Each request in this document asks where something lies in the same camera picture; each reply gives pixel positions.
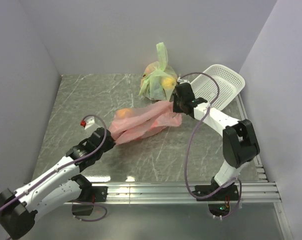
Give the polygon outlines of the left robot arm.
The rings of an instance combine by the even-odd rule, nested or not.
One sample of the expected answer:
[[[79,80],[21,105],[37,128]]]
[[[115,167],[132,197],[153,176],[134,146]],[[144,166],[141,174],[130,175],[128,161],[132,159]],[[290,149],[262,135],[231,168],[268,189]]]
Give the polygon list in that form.
[[[0,193],[0,225],[9,237],[26,235],[46,213],[66,202],[92,202],[91,182],[81,172],[115,146],[109,130],[100,127],[73,146],[52,168],[30,183]]]

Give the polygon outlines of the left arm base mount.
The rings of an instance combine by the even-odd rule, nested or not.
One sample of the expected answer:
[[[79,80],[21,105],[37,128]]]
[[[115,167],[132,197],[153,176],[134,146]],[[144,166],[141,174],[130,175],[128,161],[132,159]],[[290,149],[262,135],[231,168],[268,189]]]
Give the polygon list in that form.
[[[76,217],[90,216],[94,206],[86,205],[87,203],[103,203],[106,202],[108,187],[107,186],[92,186],[83,189],[76,201],[81,202],[79,205],[73,205],[72,214]]]

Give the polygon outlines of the red apple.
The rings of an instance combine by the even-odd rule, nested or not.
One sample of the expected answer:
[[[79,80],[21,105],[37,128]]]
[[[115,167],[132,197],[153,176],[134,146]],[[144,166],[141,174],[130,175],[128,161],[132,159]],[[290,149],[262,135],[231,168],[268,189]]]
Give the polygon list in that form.
[[[165,129],[165,128],[166,128],[166,126],[165,126],[164,122],[157,119],[152,123],[152,125],[150,127],[150,130],[159,130],[159,131],[161,131],[162,129]]]

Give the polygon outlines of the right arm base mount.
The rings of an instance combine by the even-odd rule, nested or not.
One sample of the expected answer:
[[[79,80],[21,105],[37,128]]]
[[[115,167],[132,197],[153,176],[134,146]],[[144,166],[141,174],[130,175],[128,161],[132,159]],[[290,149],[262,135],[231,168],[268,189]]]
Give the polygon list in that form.
[[[196,201],[208,202],[208,210],[212,217],[222,220],[240,208],[243,187],[242,184],[237,186],[233,183],[212,194],[217,189],[216,184],[196,185],[192,193],[196,196]]]

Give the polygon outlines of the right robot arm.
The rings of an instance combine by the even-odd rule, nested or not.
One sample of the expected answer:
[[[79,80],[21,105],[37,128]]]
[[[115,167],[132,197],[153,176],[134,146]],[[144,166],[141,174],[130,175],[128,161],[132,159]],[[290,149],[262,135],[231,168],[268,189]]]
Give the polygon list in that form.
[[[173,94],[173,112],[184,113],[198,121],[191,132],[187,145],[184,180],[190,195],[199,200],[210,197],[217,200],[223,199],[229,192],[229,186],[238,179],[244,166],[260,153],[256,133],[250,120],[239,120],[230,117],[213,107],[213,103],[221,93],[218,84],[215,85],[217,93],[211,102],[202,97],[196,98],[189,82],[176,85]],[[191,143],[196,131],[202,124],[208,125],[222,137],[224,157],[222,166],[212,179],[211,192],[207,195],[199,195],[191,191],[187,176]]]

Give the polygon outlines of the pink plastic bag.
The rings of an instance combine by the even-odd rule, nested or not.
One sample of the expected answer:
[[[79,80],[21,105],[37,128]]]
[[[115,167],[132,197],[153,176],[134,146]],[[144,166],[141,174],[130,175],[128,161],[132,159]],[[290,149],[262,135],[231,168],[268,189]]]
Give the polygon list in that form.
[[[111,122],[109,131],[117,145],[158,134],[159,130],[150,130],[155,120],[163,121],[166,127],[179,127],[182,123],[182,115],[173,112],[173,103],[169,101],[158,101],[146,107],[132,109],[132,117],[119,119],[115,114]]]

